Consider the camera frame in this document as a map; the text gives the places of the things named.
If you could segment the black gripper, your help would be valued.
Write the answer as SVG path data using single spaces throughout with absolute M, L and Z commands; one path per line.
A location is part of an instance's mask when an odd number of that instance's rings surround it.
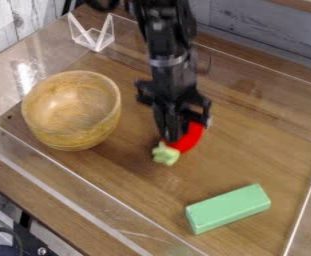
M 195 61 L 151 62 L 151 80 L 136 80 L 138 101 L 152 107 L 162 138 L 175 142 L 188 131 L 188 123 L 210 125 L 211 100 L 198 91 Z

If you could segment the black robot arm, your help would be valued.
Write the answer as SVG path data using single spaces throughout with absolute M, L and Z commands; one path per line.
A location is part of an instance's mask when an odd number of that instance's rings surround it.
M 176 142 L 191 122 L 207 126 L 211 100 L 198 91 L 196 20 L 188 0 L 84 0 L 98 11 L 126 1 L 147 43 L 152 78 L 138 80 L 136 99 L 152 107 L 160 137 Z

